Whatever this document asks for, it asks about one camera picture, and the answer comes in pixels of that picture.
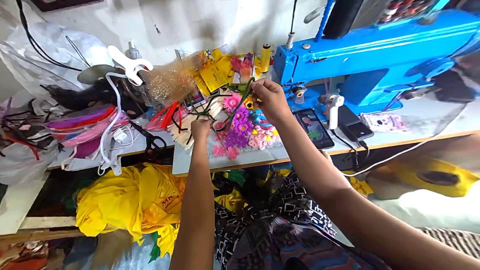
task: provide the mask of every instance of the sewing machine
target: sewing machine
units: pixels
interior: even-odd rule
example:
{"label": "sewing machine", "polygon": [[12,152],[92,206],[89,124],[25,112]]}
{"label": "sewing machine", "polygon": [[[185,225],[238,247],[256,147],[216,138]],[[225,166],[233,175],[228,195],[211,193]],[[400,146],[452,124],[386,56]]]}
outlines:
{"label": "sewing machine", "polygon": [[[294,42],[291,49],[282,45],[276,51],[273,80],[289,97],[311,81],[330,78],[330,92],[339,90],[357,115],[399,109],[399,95],[434,85],[431,78],[451,68],[453,57],[478,41],[479,26],[478,17],[470,13],[444,10],[431,25],[412,19],[351,30],[340,39],[306,39]],[[298,109],[324,111],[317,100],[323,94],[324,85],[307,87],[305,103]],[[291,98],[289,104],[295,106]]]}

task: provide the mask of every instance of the striped fabric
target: striped fabric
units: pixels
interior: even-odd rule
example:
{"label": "striped fabric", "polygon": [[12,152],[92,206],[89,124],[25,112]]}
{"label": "striped fabric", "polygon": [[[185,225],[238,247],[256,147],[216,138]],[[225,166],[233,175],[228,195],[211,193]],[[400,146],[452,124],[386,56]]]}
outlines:
{"label": "striped fabric", "polygon": [[480,259],[480,234],[451,229],[419,228],[425,234],[454,249]]}

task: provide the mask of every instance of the patterned clothing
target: patterned clothing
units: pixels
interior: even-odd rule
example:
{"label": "patterned clothing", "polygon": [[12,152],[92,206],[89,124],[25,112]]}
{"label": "patterned clothing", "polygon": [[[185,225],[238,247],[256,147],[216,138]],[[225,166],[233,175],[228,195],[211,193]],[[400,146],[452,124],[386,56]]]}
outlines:
{"label": "patterned clothing", "polygon": [[265,209],[216,204],[215,258],[222,269],[390,269],[335,240],[330,219],[291,173]]}

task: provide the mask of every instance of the scissors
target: scissors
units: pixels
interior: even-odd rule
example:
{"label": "scissors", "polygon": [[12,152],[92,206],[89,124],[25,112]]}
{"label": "scissors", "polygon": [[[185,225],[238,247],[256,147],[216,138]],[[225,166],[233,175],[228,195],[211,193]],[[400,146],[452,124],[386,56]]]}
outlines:
{"label": "scissors", "polygon": [[[167,148],[167,143],[165,142],[162,137],[159,136],[153,136],[150,132],[146,131],[143,129],[141,126],[135,124],[134,122],[130,121],[130,124],[132,127],[134,127],[140,134],[145,136],[146,139],[146,147],[145,147],[145,154],[153,156],[153,158],[158,158],[160,157],[160,153],[162,150]],[[160,149],[158,145],[156,145],[155,140],[160,140],[163,143],[163,148]]]}

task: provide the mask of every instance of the smartphone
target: smartphone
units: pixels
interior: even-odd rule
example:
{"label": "smartphone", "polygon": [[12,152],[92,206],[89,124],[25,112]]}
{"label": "smartphone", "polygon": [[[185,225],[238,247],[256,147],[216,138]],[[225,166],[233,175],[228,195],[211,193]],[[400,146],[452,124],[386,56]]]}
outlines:
{"label": "smartphone", "polygon": [[352,142],[363,141],[366,138],[373,136],[373,131],[368,128],[363,122],[356,122],[340,128]]}
{"label": "smartphone", "polygon": [[317,149],[328,149],[335,145],[313,109],[295,111],[293,115]]}

